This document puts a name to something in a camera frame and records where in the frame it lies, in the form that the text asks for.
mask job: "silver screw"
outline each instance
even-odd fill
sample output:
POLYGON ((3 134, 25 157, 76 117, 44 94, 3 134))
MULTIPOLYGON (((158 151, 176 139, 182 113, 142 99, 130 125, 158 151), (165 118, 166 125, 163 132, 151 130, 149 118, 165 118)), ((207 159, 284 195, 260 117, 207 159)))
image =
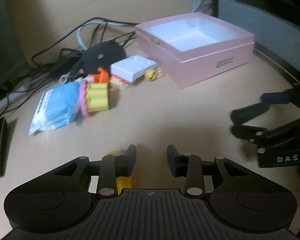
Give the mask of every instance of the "silver screw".
POLYGON ((104 187, 101 190, 99 190, 99 194, 103 196, 110 196, 114 193, 114 189, 109 187, 104 187))
POLYGON ((257 150, 257 153, 265 153, 266 152, 266 149, 265 148, 259 148, 257 150))
POLYGON ((188 194, 193 195, 193 196, 198 196, 203 193, 202 189, 198 187, 191 187, 187 190, 188 194))

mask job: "yellow object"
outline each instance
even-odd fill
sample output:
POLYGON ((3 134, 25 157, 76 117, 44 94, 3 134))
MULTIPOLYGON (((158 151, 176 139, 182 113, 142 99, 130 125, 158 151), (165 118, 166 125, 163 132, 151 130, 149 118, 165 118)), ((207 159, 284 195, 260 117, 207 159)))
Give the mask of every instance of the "yellow object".
POLYGON ((155 71, 155 69, 153 68, 149 68, 146 70, 145 72, 145 79, 148 81, 153 81, 157 79, 157 73, 155 71))
MULTIPOLYGON (((106 155, 123 154, 121 151, 108 152, 106 155)), ((118 194, 121 193, 123 188, 132 188, 132 176, 130 177, 117 177, 118 194)))
POLYGON ((89 113, 109 109, 108 84, 87 84, 85 98, 87 111, 89 113))

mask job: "wooden desk surface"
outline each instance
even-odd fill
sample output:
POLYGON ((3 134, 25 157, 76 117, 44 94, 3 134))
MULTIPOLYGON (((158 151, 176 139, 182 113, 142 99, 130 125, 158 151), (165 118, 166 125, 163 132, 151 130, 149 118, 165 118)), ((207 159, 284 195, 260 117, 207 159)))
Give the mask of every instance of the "wooden desk surface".
MULTIPOLYGON (((138 43, 128 54, 142 54, 138 43)), ((78 156, 101 160, 108 152, 137 146, 133 180, 135 187, 183 187, 183 178, 173 178, 165 150, 173 144, 180 153, 202 160, 229 158, 291 190, 298 210, 290 229, 300 228, 300 178, 296 167, 261 169, 255 146, 231 135, 232 110, 257 103, 265 92, 290 88, 288 82, 256 55, 250 63, 179 89, 168 76, 154 82, 138 82, 127 91, 112 94, 115 106, 93 117, 82 117, 55 131, 29 136, 29 124, 41 93, 11 115, 7 115, 9 138, 5 176, 0 178, 0 239, 11 227, 4 214, 5 196, 16 186, 78 156)), ((293 105, 273 106, 250 121, 273 129, 300 117, 293 105)))

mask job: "yellow toy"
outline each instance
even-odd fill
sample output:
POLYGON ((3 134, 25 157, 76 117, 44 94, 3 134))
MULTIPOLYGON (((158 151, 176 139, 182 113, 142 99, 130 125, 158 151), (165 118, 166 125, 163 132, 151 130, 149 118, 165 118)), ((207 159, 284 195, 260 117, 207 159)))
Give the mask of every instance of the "yellow toy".
MULTIPOLYGON (((119 155, 123 154, 121 151, 112 151, 108 152, 106 155, 119 155)), ((118 194, 121 193, 123 188, 133 188, 132 187, 132 176, 130 177, 117 177, 117 189, 118 189, 118 194)))
POLYGON ((160 73, 160 72, 162 72, 162 71, 161 70, 156 71, 153 68, 149 68, 145 72, 145 79, 148 81, 153 81, 153 80, 156 80, 157 78, 164 77, 164 75, 161 75, 161 76, 157 75, 157 73, 160 73))
POLYGON ((79 101, 84 116, 95 111, 109 109, 109 91, 107 83, 87 83, 83 80, 79 88, 79 101))

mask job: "tissue packet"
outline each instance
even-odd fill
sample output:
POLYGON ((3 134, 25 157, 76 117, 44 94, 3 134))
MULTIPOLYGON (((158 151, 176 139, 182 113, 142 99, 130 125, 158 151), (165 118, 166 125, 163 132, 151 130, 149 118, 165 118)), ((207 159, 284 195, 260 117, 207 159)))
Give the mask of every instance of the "tissue packet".
POLYGON ((72 82, 44 92, 30 124, 29 135, 55 130, 72 122, 80 109, 79 86, 79 82, 72 82))

